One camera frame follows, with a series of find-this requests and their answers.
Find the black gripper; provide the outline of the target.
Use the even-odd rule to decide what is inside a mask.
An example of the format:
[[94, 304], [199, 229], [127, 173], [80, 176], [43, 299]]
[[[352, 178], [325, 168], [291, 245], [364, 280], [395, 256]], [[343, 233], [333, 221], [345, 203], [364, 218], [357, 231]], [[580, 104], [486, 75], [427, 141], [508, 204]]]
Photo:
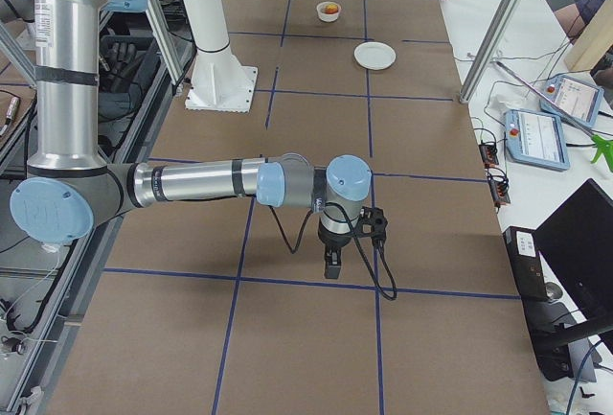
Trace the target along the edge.
[[325, 246], [324, 277], [336, 280], [339, 278], [342, 268], [342, 249], [351, 242], [352, 237], [348, 233], [336, 234], [330, 231], [319, 231], [318, 237]]

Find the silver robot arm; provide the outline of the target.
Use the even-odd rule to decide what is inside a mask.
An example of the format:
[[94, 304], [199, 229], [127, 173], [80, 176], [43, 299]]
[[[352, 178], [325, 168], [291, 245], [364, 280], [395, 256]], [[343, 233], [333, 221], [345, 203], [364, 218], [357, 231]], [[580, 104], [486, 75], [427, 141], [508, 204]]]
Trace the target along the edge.
[[191, 165], [110, 164], [98, 151], [99, 22], [115, 4], [148, 0], [34, 0], [38, 134], [27, 179], [10, 199], [31, 238], [65, 244], [100, 224], [156, 202], [254, 197], [268, 207], [305, 207], [320, 217], [325, 275], [338, 277], [341, 250], [357, 237], [371, 170], [342, 155], [316, 168], [303, 156]]

